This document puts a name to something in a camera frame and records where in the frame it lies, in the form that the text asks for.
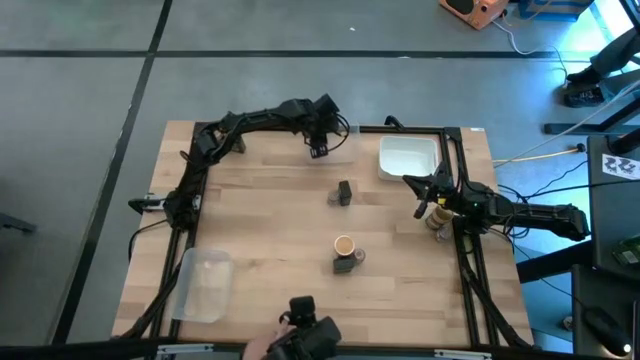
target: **white square bowl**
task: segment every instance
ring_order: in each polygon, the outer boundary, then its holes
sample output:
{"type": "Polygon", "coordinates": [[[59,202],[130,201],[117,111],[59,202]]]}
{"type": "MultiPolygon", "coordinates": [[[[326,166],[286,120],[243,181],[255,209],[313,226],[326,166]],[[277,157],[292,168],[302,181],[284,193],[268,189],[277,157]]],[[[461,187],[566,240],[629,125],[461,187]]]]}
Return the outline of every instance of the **white square bowl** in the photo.
{"type": "Polygon", "coordinates": [[[402,181],[402,175],[433,174],[438,166],[437,146],[431,139],[383,136],[378,176],[383,180],[402,181]]]}

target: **wooden table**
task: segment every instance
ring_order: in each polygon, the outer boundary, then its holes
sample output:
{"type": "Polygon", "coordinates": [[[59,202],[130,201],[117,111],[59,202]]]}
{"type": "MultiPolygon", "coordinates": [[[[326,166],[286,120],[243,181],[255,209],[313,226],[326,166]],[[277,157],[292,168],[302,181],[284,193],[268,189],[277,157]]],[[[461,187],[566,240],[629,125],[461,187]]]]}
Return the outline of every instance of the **wooden table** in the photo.
{"type": "MultiPolygon", "coordinates": [[[[167,124],[151,192],[168,193],[178,184],[184,170],[178,152],[188,151],[193,127],[185,121],[167,124]]],[[[196,247],[232,256],[231,301],[227,315],[214,324],[183,322],[180,339],[244,343],[273,330],[291,297],[313,295],[318,316],[333,317],[345,345],[469,345],[453,242],[436,242],[424,222],[412,217],[418,202],[404,183],[378,178],[381,136],[361,134],[360,155],[352,164],[317,166],[307,164],[301,137],[256,132],[243,136],[245,154],[229,154],[210,169],[196,247]],[[341,180],[351,184],[351,205],[330,207],[327,194],[341,180]],[[351,274],[334,275],[332,246],[342,234],[365,249],[367,258],[351,274]]],[[[464,128],[462,136],[470,178],[495,190],[484,131],[464,128]]],[[[453,144],[449,152],[455,169],[453,144]]],[[[161,212],[147,213],[140,225],[163,218],[161,212]]],[[[165,225],[138,236],[114,335],[129,329],[156,295],[170,233],[165,225]]],[[[492,234],[482,241],[492,297],[532,342],[511,246],[492,234]]],[[[481,309],[476,299],[486,343],[481,309]]],[[[169,316],[165,312],[162,334],[169,316]]]]}

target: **orange device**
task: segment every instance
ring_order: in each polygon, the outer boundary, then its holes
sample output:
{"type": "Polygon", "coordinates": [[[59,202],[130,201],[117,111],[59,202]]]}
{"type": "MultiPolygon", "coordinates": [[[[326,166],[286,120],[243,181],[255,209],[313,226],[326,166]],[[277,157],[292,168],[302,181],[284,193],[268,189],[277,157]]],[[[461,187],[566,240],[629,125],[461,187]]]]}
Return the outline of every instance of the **orange device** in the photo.
{"type": "Polygon", "coordinates": [[[440,5],[477,30],[500,16],[509,0],[440,0],[440,5]]]}

